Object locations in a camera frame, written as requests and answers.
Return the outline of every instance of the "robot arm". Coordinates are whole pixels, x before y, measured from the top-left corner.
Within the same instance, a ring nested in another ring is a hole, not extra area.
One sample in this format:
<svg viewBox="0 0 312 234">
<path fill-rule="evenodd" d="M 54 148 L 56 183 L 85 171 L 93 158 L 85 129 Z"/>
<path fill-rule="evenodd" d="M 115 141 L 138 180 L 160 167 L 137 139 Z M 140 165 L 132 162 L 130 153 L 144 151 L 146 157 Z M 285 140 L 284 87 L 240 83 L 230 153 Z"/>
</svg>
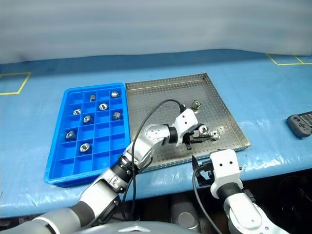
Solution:
<svg viewBox="0 0 312 234">
<path fill-rule="evenodd" d="M 199 185 L 211 184 L 213 197 L 223 202 L 223 209 L 229 219 L 232 234 L 276 233 L 287 234 L 285 230 L 272 223 L 263 210 L 251 201 L 242 191 L 240 168 L 234 150 L 220 150 L 210 155 L 210 162 L 198 165 L 193 158 L 193 168 L 208 171 L 213 183 L 198 174 Z"/>
<path fill-rule="evenodd" d="M 149 125 L 137 138 L 134 148 L 134 169 L 139 171 L 150 160 L 151 151 L 162 144 L 182 144 L 185 134 L 193 131 L 198 121 L 192 110 L 184 110 L 170 127 Z M 36 217 L 4 234 L 72 234 L 81 229 L 105 222 L 113 214 L 119 203 L 119 193 L 123 193 L 132 178 L 132 145 L 126 148 L 118 162 L 104 171 L 80 196 L 76 205 L 60 208 Z"/>
</svg>

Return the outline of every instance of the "metal perforated tray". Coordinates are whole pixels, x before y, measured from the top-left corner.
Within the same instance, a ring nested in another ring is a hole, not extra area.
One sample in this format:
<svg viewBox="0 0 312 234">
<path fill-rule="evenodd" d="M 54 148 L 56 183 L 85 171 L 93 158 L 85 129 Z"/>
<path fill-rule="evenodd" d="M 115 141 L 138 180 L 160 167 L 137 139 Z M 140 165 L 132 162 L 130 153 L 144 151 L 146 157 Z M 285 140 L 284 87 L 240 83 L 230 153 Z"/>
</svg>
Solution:
<svg viewBox="0 0 312 234">
<path fill-rule="evenodd" d="M 192 144 L 192 149 L 186 146 L 176 147 L 167 144 L 153 152 L 153 163 L 147 170 L 168 167 L 191 161 L 192 155 L 197 159 L 208 157 L 210 152 L 217 149 L 244 150 L 250 146 L 237 122 L 222 101 L 217 90 L 206 73 L 167 78 L 151 81 L 126 83 L 128 99 L 128 113 L 131 139 L 134 138 L 140 124 L 147 114 L 158 103 L 173 98 L 191 108 L 193 100 L 201 102 L 196 117 L 199 123 L 207 125 L 210 129 L 218 129 L 221 137 L 217 141 L 205 141 Z M 171 125 L 179 115 L 176 103 L 165 103 L 147 121 L 148 124 Z"/>
</svg>

